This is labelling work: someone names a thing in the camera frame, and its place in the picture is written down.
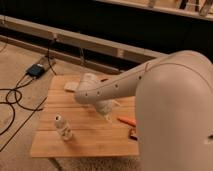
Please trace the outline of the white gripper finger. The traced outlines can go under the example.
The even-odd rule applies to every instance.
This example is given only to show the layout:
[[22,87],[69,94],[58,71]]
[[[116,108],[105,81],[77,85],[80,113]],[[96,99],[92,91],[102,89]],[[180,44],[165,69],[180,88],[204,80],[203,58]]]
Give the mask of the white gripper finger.
[[113,100],[113,103],[114,103],[114,106],[121,106],[121,104],[116,100]]
[[105,115],[104,117],[108,122],[112,122],[112,118],[109,114]]

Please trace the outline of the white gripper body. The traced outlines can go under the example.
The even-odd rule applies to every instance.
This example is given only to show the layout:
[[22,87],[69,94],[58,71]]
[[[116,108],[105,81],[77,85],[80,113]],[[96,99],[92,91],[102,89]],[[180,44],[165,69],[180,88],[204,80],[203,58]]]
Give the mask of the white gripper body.
[[95,103],[94,107],[99,114],[107,115],[112,111],[115,106],[113,100],[103,100]]

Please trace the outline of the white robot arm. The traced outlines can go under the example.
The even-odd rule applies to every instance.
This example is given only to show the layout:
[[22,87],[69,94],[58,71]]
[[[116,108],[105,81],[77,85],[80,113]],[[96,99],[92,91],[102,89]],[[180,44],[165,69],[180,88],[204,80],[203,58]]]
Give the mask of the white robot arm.
[[133,96],[141,171],[213,171],[213,63],[190,50],[111,79],[83,79],[82,104]]

